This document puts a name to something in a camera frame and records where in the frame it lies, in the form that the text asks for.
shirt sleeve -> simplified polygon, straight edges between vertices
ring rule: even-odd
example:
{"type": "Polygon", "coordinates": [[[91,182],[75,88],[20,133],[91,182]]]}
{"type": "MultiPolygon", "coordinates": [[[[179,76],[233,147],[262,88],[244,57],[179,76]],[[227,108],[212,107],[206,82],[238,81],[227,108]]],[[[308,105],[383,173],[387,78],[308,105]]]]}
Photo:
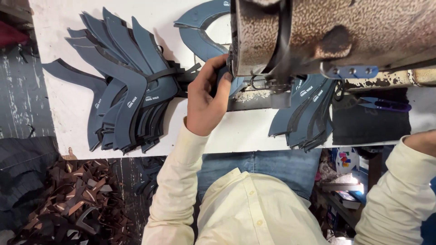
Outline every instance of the shirt sleeve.
{"type": "Polygon", "coordinates": [[[389,169],[367,195],[356,226],[359,245],[418,245],[422,221],[436,212],[430,181],[436,158],[415,151],[400,140],[386,161],[389,169]]]}
{"type": "Polygon", "coordinates": [[[174,150],[157,176],[159,187],[144,228],[143,245],[194,243],[194,232],[189,225],[194,221],[197,172],[201,169],[207,140],[208,136],[197,136],[183,124],[174,150]]]}

hand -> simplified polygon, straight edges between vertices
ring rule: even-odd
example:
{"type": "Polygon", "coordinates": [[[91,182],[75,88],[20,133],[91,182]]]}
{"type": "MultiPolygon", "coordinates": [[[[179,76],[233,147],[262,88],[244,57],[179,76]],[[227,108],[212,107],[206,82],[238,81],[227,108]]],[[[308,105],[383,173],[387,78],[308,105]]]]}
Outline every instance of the hand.
{"type": "Polygon", "coordinates": [[[404,140],[404,144],[416,151],[436,157],[436,130],[413,134],[404,140]]]}
{"type": "Polygon", "coordinates": [[[215,98],[209,95],[216,83],[215,69],[222,67],[228,54],[209,59],[197,78],[188,86],[188,117],[186,128],[198,136],[208,136],[227,111],[228,96],[233,76],[222,76],[215,98]]]}

white table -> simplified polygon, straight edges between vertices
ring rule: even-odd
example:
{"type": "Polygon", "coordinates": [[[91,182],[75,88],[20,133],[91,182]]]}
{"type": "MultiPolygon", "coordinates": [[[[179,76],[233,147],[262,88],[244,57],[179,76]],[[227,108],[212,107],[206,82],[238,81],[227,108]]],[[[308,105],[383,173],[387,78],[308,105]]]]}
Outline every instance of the white table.
{"type": "MultiPolygon", "coordinates": [[[[64,37],[69,36],[68,27],[74,30],[85,28],[79,17],[82,11],[101,19],[104,6],[127,21],[128,25],[131,23],[131,16],[135,16],[144,28],[154,34],[158,45],[164,47],[166,59],[175,60],[182,67],[190,68],[194,65],[194,54],[182,42],[178,28],[173,27],[173,21],[202,2],[205,0],[30,0],[30,6],[34,12],[33,20],[42,63],[62,58],[79,70],[101,76],[64,40],[64,37]]],[[[211,39],[221,44],[230,43],[230,32],[229,15],[222,16],[207,30],[211,39]]],[[[142,154],[140,149],[124,156],[119,150],[102,151],[98,148],[90,152],[86,134],[93,96],[91,90],[57,79],[46,71],[44,77],[62,155],[68,155],[69,149],[78,159],[168,155],[176,142],[182,119],[187,115],[187,100],[175,98],[165,115],[165,135],[147,154],[142,154]]],[[[408,97],[413,107],[410,112],[412,133],[436,128],[435,95],[436,88],[409,89],[408,97]]],[[[205,153],[288,149],[284,136],[268,137],[269,126],[276,112],[275,109],[259,109],[226,113],[212,133],[205,153]]],[[[323,147],[332,146],[330,136],[323,147]]]]}

blue jeans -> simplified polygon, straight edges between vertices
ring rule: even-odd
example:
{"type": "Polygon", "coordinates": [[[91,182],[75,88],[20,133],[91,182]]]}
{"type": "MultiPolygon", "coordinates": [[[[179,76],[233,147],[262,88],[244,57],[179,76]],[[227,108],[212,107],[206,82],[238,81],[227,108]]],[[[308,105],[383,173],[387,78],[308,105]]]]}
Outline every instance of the blue jeans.
{"type": "Polygon", "coordinates": [[[275,150],[204,154],[197,173],[200,200],[217,179],[235,168],[241,172],[267,174],[285,182],[297,195],[309,199],[318,170],[321,149],[275,150]]]}

cream shirt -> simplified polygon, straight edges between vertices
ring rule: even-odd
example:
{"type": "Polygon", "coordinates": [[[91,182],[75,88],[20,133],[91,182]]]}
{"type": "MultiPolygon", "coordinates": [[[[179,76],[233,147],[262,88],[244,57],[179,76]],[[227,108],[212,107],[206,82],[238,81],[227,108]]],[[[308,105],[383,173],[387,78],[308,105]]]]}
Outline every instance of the cream shirt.
{"type": "MultiPolygon", "coordinates": [[[[208,137],[183,125],[173,152],[159,172],[143,245],[191,245],[197,175],[208,137]]],[[[436,212],[429,183],[436,158],[397,145],[386,164],[389,171],[367,195],[356,226],[355,244],[421,244],[421,223],[436,212]]],[[[277,178],[234,169],[214,182],[203,198],[197,245],[329,244],[302,200],[277,178]]]]}

